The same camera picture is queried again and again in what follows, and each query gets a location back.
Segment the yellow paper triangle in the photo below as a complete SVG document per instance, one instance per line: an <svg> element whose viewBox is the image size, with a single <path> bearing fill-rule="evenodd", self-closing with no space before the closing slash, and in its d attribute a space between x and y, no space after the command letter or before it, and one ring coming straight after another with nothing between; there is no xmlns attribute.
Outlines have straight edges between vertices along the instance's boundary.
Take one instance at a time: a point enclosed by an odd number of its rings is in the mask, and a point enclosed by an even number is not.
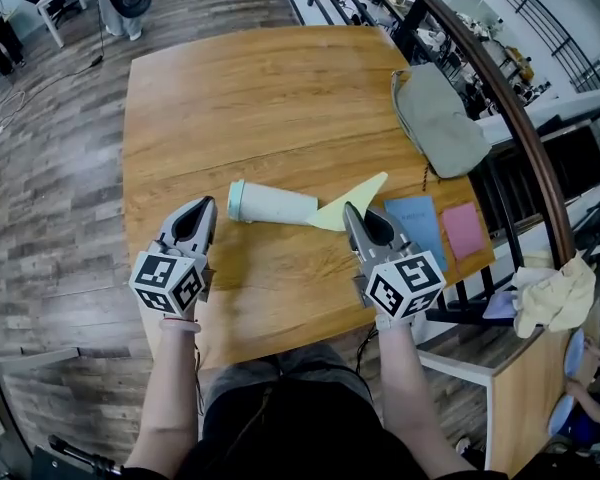
<svg viewBox="0 0 600 480"><path fill-rule="evenodd" d="M364 217L367 207L371 204L371 200L378 193L378 190L380 190L380 187L382 187L388 177L389 175L386 172L376 174L373 178L352 188L349 192L327 206L320 208L306 220L307 224L331 231L344 231L344 220L342 218L344 204L347 201L350 202L360 212L360 215Z"/></svg>

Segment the blue object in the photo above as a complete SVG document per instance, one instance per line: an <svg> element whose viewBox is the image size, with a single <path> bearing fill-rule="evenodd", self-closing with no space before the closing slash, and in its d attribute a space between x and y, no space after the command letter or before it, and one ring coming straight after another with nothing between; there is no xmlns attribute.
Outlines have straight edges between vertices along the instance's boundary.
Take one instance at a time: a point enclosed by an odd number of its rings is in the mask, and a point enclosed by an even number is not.
<svg viewBox="0 0 600 480"><path fill-rule="evenodd" d="M600 404L600 394L592 394ZM600 424L593 421L580 404L576 404L558 434L568 437L577 448L591 448L600 443Z"/></svg>
<svg viewBox="0 0 600 480"><path fill-rule="evenodd" d="M513 307L513 292L494 293L489 299L487 309L482 315L485 320L497 318L515 318L516 309Z"/></svg>
<svg viewBox="0 0 600 480"><path fill-rule="evenodd" d="M384 208L404 226L409 240L417 243L423 251L431 251L440 270L449 270L431 196L390 199L384 202Z"/></svg>
<svg viewBox="0 0 600 480"><path fill-rule="evenodd" d="M549 427L547 428L547 432L551 437L555 436L564 426L569 414L571 414L571 409L573 409L573 397L571 395L564 395L558 400L555 409L551 413L551 418L549 418Z"/></svg>
<svg viewBox="0 0 600 480"><path fill-rule="evenodd" d="M567 377L574 377L580 365L582 364L582 358L584 357L584 331L578 329L571 339L569 345L567 345L567 353L564 356L564 374Z"/></svg>

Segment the pink paper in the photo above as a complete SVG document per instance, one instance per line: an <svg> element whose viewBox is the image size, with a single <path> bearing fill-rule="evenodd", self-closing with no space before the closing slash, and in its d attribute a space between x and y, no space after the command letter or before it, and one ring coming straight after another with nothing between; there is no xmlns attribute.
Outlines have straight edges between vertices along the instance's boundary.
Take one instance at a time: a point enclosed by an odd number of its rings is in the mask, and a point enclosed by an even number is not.
<svg viewBox="0 0 600 480"><path fill-rule="evenodd" d="M442 212L442 224L447 230L451 250L457 260L463 260L484 248L484 236L473 203Z"/></svg>

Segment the wristband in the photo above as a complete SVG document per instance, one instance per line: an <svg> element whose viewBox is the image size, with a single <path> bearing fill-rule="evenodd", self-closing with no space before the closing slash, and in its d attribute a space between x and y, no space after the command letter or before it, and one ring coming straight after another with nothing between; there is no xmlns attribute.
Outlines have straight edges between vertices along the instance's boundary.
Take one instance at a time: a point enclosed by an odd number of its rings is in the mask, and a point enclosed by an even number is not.
<svg viewBox="0 0 600 480"><path fill-rule="evenodd" d="M199 323L180 318L164 318L160 320L160 329L163 331L173 329L175 331L192 332L194 334L198 334L202 330Z"/></svg>
<svg viewBox="0 0 600 480"><path fill-rule="evenodd" d="M411 326L413 320L414 319L412 316L394 319L385 313L378 313L376 315L376 329L378 329L378 332L382 332L388 331L389 329L393 329L395 327Z"/></svg>

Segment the drawstring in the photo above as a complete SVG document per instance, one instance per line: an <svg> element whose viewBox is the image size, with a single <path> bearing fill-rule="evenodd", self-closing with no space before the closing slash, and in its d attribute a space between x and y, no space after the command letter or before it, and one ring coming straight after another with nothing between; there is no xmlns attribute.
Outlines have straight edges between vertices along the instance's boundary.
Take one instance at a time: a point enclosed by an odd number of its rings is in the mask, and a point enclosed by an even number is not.
<svg viewBox="0 0 600 480"><path fill-rule="evenodd" d="M229 446L229 448L227 449L227 451L225 452L225 454L223 456L217 456L214 460L212 460L207 465L206 469L211 468L211 466L213 466L220 459L226 460L233 453L233 451L235 450L236 446L238 446L238 443L240 443L240 441L242 440L242 438L244 437L244 435L255 424L255 422L258 420L258 418L260 416L262 416L262 420L264 421L264 414L263 413L264 413L264 410L267 408L267 405L269 403L269 399L270 399L270 396L271 396L272 392L273 392L273 386L267 386L267 388L264 390L264 393L262 394L262 405L260 406L260 409L258 409L258 411L253 415L253 417L249 420L249 422L240 431L240 433L238 434L238 437L235 438L235 440L233 441L233 444L231 446Z"/></svg>

